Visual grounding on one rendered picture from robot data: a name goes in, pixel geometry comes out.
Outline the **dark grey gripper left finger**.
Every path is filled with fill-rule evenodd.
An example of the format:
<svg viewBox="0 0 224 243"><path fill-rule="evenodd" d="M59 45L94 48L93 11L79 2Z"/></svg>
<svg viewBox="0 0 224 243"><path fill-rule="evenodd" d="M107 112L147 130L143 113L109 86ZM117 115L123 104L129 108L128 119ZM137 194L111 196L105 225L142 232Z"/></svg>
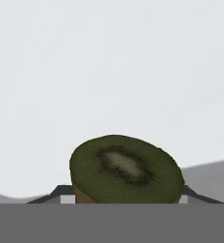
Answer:
<svg viewBox="0 0 224 243"><path fill-rule="evenodd" d="M49 195L41 196L28 204L74 204L75 193L71 185L58 185Z"/></svg>

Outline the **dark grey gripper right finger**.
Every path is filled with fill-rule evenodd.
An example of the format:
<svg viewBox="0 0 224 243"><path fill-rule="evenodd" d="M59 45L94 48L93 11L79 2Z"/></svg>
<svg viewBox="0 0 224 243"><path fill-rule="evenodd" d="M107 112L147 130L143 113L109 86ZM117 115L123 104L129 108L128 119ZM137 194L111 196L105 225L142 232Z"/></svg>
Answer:
<svg viewBox="0 0 224 243"><path fill-rule="evenodd" d="M178 202L179 204L195 204L195 203L213 203L222 204L222 201L200 195L191 189L188 185L184 186L182 196Z"/></svg>

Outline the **halved green kiwi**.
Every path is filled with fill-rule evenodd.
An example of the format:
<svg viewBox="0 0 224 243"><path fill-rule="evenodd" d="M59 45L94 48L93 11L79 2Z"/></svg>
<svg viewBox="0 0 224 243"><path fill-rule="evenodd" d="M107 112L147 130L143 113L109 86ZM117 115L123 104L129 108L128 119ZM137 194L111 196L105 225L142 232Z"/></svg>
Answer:
<svg viewBox="0 0 224 243"><path fill-rule="evenodd" d="M71 154L69 170L79 202L177 203L185 184L167 152L122 135L82 143Z"/></svg>

